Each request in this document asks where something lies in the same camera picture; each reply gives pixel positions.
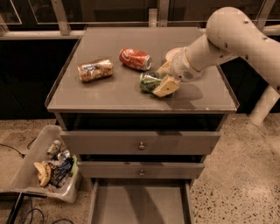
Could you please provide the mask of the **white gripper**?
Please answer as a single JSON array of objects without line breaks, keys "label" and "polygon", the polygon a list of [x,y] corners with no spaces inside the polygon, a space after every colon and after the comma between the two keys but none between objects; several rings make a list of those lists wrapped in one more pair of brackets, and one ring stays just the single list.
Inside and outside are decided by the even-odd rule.
[{"label": "white gripper", "polygon": [[202,72],[198,72],[193,69],[186,58],[186,47],[181,47],[179,52],[179,59],[175,61],[166,61],[158,70],[159,74],[166,75],[160,82],[159,86],[156,87],[152,93],[158,97],[164,97],[179,89],[179,83],[190,82],[198,79]]}]

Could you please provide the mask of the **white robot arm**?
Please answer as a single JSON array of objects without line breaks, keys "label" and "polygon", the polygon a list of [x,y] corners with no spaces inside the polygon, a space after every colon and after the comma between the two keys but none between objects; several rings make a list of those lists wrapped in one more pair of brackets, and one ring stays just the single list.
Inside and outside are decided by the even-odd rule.
[{"label": "white robot arm", "polygon": [[265,36],[241,10],[233,7],[214,12],[206,23],[205,34],[188,46],[169,51],[158,71],[186,81],[232,55],[249,63],[275,91],[280,89],[280,43]]}]

